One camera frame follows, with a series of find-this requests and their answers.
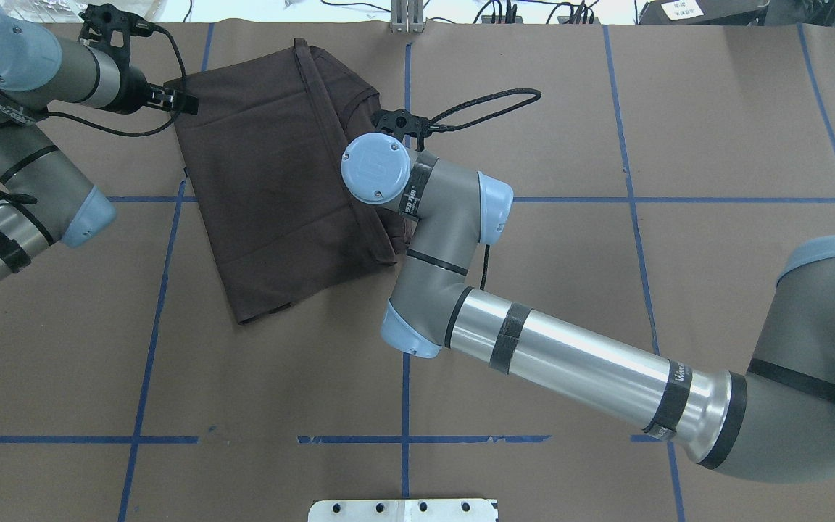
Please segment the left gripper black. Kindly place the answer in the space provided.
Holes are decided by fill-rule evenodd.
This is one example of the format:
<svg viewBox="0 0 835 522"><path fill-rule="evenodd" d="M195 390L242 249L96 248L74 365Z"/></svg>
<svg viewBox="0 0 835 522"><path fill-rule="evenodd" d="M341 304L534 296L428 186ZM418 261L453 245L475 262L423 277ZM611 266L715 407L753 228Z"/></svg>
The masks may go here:
<svg viewBox="0 0 835 522"><path fill-rule="evenodd" d="M188 92L173 87L152 85L145 78L133 77L127 83L127 112L132 115L142 108L165 112L197 115L199 99Z"/></svg>

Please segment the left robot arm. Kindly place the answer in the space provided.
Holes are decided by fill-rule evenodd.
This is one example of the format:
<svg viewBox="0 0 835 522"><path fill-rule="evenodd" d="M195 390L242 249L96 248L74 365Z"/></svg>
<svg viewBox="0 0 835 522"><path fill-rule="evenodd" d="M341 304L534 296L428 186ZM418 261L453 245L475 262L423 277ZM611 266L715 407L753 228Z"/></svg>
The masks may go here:
<svg viewBox="0 0 835 522"><path fill-rule="evenodd" d="M165 27L113 4L90 4L75 40L0 14L0 281L29 267L57 242L79 247L115 220L103 192L74 165L40 123L62 112L51 102L116 115L141 108L195 115L198 99L185 80L150 83L130 63L130 40Z"/></svg>

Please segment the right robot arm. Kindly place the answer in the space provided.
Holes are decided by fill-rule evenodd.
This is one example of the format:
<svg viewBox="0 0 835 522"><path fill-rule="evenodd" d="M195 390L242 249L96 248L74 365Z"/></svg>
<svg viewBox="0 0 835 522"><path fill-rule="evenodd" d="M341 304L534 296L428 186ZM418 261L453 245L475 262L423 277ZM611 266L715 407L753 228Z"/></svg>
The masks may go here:
<svg viewBox="0 0 835 522"><path fill-rule="evenodd" d="M348 145L341 174L355 198L417 221L381 325L414 357L452 348L682 446L734 478L835 478L835 235L802 242L745 373L702 371L467 284L477 244L498 242L510 185L385 133Z"/></svg>

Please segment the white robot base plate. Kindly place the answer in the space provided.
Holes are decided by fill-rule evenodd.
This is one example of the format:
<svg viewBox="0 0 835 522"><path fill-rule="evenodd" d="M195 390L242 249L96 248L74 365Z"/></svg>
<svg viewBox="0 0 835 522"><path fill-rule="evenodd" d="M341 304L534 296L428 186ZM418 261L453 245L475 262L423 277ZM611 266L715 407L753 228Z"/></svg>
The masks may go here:
<svg viewBox="0 0 835 522"><path fill-rule="evenodd" d="M325 500L308 521L499 521L496 500L484 498Z"/></svg>

